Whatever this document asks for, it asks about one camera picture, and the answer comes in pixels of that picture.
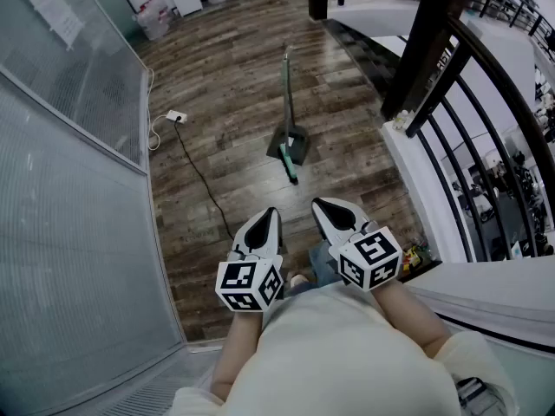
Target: white sleeve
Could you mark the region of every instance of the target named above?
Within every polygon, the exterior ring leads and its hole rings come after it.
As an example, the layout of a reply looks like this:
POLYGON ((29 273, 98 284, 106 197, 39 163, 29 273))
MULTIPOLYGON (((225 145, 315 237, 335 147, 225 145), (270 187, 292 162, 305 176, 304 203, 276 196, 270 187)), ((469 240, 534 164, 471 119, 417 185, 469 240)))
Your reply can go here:
POLYGON ((465 406, 472 405, 482 407, 480 412, 473 408, 475 414, 518 414, 513 384, 482 334, 474 331, 456 333, 434 359, 441 362, 453 377, 463 414, 467 413, 464 412, 465 406))
POLYGON ((180 388, 167 416, 215 416, 224 402, 199 388, 180 388))

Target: black cable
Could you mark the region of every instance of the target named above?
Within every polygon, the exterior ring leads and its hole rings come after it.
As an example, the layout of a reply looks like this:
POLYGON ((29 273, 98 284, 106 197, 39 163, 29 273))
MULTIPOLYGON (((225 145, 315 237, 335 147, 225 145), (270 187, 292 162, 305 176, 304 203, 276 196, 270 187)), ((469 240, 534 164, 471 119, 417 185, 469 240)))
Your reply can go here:
POLYGON ((202 179, 202 182, 205 184, 206 190, 208 191, 208 195, 210 196, 210 198, 212 199, 212 202, 216 205, 216 207, 219 209, 219 212, 222 215, 222 218, 224 219, 224 224, 225 224, 225 230, 227 231, 227 235, 229 236, 229 238, 231 240, 233 240, 233 235, 232 232, 229 231, 229 225, 227 224, 227 220, 225 220, 225 214, 224 211, 219 207, 218 202, 216 202, 216 199, 214 198, 214 196, 212 195, 212 193, 210 192, 210 188, 208 187, 208 184, 206 183, 206 179, 202 176, 202 174, 200 173, 199 169, 197 168, 197 166, 193 163, 193 160, 191 159, 191 156, 189 156, 189 153, 187 152, 187 150, 185 149, 185 144, 183 143, 183 140, 181 139, 181 135, 180 135, 180 131, 177 129, 177 122, 175 121, 173 123, 173 127, 175 128, 175 132, 177 133, 177 137, 181 142, 181 146, 183 147, 183 152, 185 153, 185 155, 187 156, 187 158, 189 159, 189 162, 191 162, 191 165, 193 165, 194 171, 197 172, 197 174, 199 175, 199 177, 202 179))

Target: wall outlet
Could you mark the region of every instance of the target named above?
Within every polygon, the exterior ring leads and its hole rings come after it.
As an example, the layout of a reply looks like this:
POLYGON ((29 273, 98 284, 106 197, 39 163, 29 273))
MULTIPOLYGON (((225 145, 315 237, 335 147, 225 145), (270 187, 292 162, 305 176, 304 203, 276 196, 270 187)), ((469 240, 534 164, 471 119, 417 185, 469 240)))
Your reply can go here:
POLYGON ((166 114, 166 118, 171 121, 176 121, 178 123, 185 123, 187 121, 187 114, 180 113, 179 111, 173 111, 170 109, 166 114))

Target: fiducial marker cube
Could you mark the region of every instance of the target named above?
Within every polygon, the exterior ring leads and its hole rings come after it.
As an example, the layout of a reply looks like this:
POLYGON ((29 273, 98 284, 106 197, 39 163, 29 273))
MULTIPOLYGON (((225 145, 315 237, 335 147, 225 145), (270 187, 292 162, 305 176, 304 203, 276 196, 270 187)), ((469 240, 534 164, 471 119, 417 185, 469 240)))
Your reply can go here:
POLYGON ((221 262, 216 293, 231 311, 263 312, 280 296, 283 258, 221 262))
POLYGON ((338 272, 364 291, 395 279, 402 262, 402 249, 388 227, 360 235, 338 250, 338 272))

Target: jeans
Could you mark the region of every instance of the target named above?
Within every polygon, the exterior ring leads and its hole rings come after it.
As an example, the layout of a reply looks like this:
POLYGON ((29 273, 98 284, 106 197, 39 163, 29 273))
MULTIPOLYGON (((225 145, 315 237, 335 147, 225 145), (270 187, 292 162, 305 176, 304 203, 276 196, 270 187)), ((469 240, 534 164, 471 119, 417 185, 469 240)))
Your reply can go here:
POLYGON ((322 242, 309 250, 310 265, 312 265, 312 271, 316 275, 317 282, 300 283, 289 289, 285 293, 285 297, 300 295, 309 289, 324 287, 330 283, 342 280, 341 276, 336 273, 337 262, 330 256, 329 249, 330 244, 322 242))

